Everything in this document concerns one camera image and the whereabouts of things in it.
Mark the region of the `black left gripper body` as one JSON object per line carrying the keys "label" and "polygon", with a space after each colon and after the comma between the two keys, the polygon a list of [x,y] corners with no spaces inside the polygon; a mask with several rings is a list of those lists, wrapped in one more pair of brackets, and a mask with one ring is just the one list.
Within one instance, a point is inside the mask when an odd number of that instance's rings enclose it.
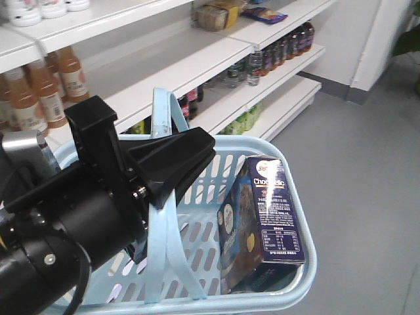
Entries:
{"label": "black left gripper body", "polygon": [[135,240],[146,238],[144,202],[135,198],[134,173],[123,159],[116,112],[99,96],[65,111],[78,160],[5,209],[23,215],[37,210],[65,231],[98,268]]}

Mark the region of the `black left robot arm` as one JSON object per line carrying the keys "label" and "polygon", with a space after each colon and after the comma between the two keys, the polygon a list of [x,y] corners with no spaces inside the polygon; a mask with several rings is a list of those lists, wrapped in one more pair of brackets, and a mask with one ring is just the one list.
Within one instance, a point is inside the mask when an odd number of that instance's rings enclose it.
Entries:
{"label": "black left robot arm", "polygon": [[70,289],[81,304],[90,273],[146,239],[148,208],[180,200],[215,155],[202,128],[119,140],[116,112],[93,96],[65,111],[79,159],[10,199],[1,227],[1,313],[39,314]]}

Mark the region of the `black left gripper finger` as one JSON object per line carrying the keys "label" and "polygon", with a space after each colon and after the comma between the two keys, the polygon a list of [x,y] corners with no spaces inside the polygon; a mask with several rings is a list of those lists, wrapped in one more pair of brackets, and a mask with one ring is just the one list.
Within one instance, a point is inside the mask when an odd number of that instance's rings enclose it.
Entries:
{"label": "black left gripper finger", "polygon": [[127,245],[124,250],[135,264],[139,264],[147,257],[147,238],[135,240]]}
{"label": "black left gripper finger", "polygon": [[121,140],[119,145],[157,209],[173,190],[180,201],[215,156],[215,138],[201,127],[163,138]]}

